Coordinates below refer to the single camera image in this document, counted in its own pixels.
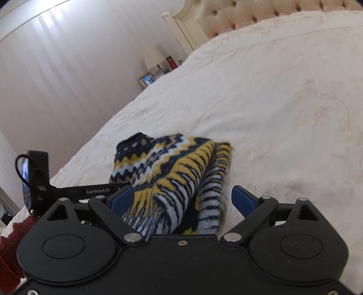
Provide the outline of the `navy yellow patterned knit sweater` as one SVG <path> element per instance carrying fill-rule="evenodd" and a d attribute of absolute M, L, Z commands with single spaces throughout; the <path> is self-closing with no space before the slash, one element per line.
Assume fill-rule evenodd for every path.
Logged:
<path fill-rule="evenodd" d="M 134 198 L 123 220 L 152 235 L 217 235 L 224 223 L 223 183 L 231 144 L 183 134 L 137 133 L 116 148 L 113 184 L 130 184 Z"/>

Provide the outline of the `red clothed operator body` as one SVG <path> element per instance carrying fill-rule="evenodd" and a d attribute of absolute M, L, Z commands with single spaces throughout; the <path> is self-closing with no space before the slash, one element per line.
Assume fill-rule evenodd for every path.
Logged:
<path fill-rule="evenodd" d="M 37 217 L 29 215 L 22 222 L 15 222 L 1 229 L 2 294 L 10 294 L 25 277 L 17 259 L 17 248 L 37 220 Z"/>

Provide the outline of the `cream bedspread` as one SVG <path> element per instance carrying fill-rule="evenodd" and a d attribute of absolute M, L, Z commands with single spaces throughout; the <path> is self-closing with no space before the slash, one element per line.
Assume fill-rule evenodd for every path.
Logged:
<path fill-rule="evenodd" d="M 235 185 L 310 199 L 349 249 L 341 277 L 362 291 L 362 12 L 299 12 L 221 34 L 121 109 L 50 180 L 103 184 L 116 146 L 142 132 L 227 141 L 226 232 Z"/>

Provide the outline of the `gold framed photo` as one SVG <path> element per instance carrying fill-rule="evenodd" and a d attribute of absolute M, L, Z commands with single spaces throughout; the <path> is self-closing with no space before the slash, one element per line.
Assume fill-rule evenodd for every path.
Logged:
<path fill-rule="evenodd" d="M 147 88 L 156 81 L 156 78 L 152 73 L 147 72 L 142 77 L 139 77 L 138 81 L 142 84 L 144 88 Z"/>

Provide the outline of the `cream table lamp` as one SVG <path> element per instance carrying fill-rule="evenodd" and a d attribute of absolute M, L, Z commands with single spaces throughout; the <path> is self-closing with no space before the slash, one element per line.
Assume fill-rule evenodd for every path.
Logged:
<path fill-rule="evenodd" d="M 144 46 L 143 59 L 146 64 L 146 68 L 151 73 L 153 74 L 166 73 L 167 71 L 166 58 L 154 45 Z"/>

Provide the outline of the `tufted cream headboard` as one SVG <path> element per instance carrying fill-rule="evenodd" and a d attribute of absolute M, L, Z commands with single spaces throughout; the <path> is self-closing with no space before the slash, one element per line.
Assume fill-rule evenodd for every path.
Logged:
<path fill-rule="evenodd" d="M 166 12 L 162 19 L 170 26 L 183 51 L 190 55 L 210 39 L 263 20 L 298 12 L 336 10 L 360 11 L 362 1 L 185 1 L 178 12 Z"/>

